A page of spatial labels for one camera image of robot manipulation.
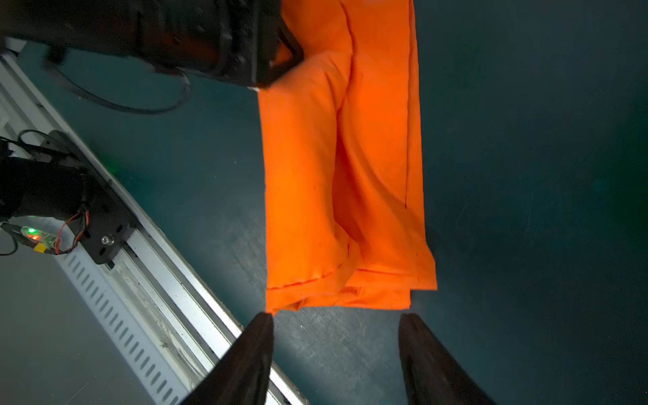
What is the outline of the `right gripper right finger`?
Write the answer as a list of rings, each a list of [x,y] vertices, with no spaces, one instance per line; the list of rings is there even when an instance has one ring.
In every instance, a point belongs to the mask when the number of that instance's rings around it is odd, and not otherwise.
[[[493,404],[430,331],[422,318],[403,314],[398,348],[409,404]]]

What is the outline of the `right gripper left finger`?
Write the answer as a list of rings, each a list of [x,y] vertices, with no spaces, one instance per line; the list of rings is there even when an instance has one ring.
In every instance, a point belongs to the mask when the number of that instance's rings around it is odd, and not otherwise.
[[[273,316],[257,314],[185,405],[266,403],[274,346]]]

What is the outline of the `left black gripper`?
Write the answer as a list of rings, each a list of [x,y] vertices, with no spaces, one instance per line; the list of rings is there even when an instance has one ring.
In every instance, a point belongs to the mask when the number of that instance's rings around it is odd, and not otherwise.
[[[254,88],[304,58],[279,1],[4,0],[1,32]]]

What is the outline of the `orange shorts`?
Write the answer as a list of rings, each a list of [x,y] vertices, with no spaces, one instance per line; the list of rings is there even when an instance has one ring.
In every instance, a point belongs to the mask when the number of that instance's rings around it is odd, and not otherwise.
[[[260,91],[269,313],[405,310],[437,287],[425,234],[411,1],[286,1],[303,61]]]

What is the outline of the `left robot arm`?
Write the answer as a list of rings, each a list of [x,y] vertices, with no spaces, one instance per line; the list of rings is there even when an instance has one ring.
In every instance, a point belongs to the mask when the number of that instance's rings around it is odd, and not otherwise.
[[[192,94],[191,75],[265,88],[304,57],[278,1],[4,1],[1,35],[48,48],[45,71],[67,91],[113,111],[138,114],[66,77],[67,53],[81,50],[146,62],[181,81],[177,110]],[[83,167],[1,153],[1,216],[77,217],[95,184]]]

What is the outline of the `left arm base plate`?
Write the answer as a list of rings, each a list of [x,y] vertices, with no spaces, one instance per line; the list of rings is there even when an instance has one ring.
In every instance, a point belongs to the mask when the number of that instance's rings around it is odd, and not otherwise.
[[[110,263],[136,230],[138,220],[113,189],[114,182],[104,176],[102,167],[96,167],[67,133],[53,130],[49,136],[76,158],[89,177],[89,229],[80,244],[96,264]]]

